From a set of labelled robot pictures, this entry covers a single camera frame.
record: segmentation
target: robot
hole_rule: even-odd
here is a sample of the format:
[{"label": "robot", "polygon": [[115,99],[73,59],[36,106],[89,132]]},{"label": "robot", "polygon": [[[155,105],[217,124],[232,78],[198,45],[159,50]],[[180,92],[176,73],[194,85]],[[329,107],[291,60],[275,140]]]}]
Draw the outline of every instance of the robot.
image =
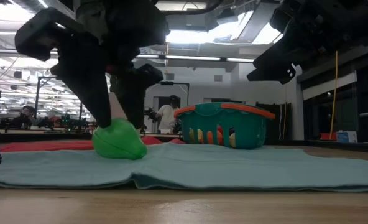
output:
[{"label": "robot", "polygon": [[[131,60],[139,48],[164,44],[169,33],[168,14],[157,0],[60,0],[74,10],[76,20],[44,9],[16,34],[16,49],[39,60],[58,49],[59,63],[51,72],[61,78],[86,105],[101,128],[111,125],[105,72],[116,77],[115,94],[128,120],[140,129],[144,120],[145,89],[162,80],[151,65],[134,68]],[[357,45],[368,45],[368,0],[283,0],[270,21],[283,38],[254,61],[249,81],[276,80],[282,84],[295,76],[294,66],[311,68],[319,59]]]}]

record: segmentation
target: green ball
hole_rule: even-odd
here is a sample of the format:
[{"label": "green ball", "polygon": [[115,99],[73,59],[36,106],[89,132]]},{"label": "green ball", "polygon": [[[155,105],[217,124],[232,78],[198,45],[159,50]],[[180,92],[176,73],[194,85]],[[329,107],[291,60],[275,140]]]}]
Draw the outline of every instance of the green ball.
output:
[{"label": "green ball", "polygon": [[110,159],[141,159],[147,154],[139,133],[123,118],[114,118],[107,128],[98,128],[93,146],[97,154]]}]

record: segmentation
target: man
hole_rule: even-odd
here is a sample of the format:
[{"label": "man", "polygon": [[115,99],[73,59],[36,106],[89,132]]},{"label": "man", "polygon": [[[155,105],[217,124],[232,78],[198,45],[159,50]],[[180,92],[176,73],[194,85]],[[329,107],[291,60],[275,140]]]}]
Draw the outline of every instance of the man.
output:
[{"label": "man", "polygon": [[24,106],[20,116],[14,118],[12,125],[19,129],[29,129],[30,126],[36,125],[34,118],[35,108]]},{"label": "man", "polygon": [[163,105],[156,115],[157,119],[160,121],[158,130],[161,133],[166,133],[169,131],[172,133],[173,127],[170,125],[174,122],[174,111],[178,109],[178,98],[175,95],[170,96],[170,104]]}]

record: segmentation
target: teal basket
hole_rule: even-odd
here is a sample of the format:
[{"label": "teal basket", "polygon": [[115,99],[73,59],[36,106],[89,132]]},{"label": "teal basket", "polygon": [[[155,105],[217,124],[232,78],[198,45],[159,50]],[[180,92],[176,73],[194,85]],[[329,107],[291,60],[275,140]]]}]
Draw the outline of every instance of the teal basket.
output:
[{"label": "teal basket", "polygon": [[265,141],[266,122],[275,115],[240,103],[202,103],[176,110],[183,140],[189,144],[218,144],[254,149]]}]

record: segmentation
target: wooden table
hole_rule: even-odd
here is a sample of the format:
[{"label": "wooden table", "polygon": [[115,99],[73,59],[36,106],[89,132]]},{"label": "wooden table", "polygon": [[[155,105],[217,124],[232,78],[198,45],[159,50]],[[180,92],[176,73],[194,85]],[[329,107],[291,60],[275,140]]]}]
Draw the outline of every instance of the wooden table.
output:
[{"label": "wooden table", "polygon": [[[303,149],[368,160],[366,152]],[[368,224],[368,193],[0,189],[2,223]]]}]

